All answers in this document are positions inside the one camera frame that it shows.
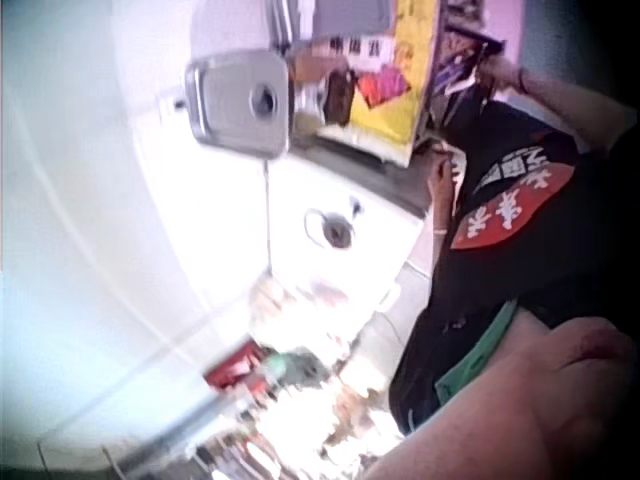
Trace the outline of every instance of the bracelet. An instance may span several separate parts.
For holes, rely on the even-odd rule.
[[[527,91],[527,89],[524,88],[523,77],[524,77],[524,68],[520,67],[518,69],[518,90],[520,90],[520,93],[524,93],[525,95],[529,95],[529,92]]]

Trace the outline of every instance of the wrist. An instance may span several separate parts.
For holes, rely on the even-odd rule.
[[[451,207],[449,208],[435,208],[433,211],[433,229],[434,230],[447,230],[449,223],[451,222]]]
[[[527,72],[527,69],[525,69],[524,67],[518,68],[517,83],[515,85],[515,88],[522,95],[529,95],[529,90],[525,85],[525,76],[527,75]]]

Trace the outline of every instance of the person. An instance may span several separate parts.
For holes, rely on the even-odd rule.
[[[438,153],[431,295],[389,388],[399,429],[416,433],[367,478],[562,475],[605,449],[635,385],[625,255],[635,251],[636,112],[502,56],[479,74],[547,107],[592,151],[495,101],[453,128],[464,181],[454,199]]]

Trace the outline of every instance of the black t-shirt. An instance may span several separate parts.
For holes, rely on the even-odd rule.
[[[518,298],[550,328],[598,315],[637,338],[609,280],[629,208],[620,175],[622,159],[637,151],[634,130],[605,159],[579,155],[572,137],[500,102],[469,126],[467,171],[431,298],[389,388],[401,431],[440,407],[434,383],[507,300]]]

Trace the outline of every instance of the stainless steel container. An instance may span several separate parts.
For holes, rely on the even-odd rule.
[[[196,60],[187,67],[185,88],[198,141],[264,158],[287,151],[292,101],[287,64],[277,52]]]

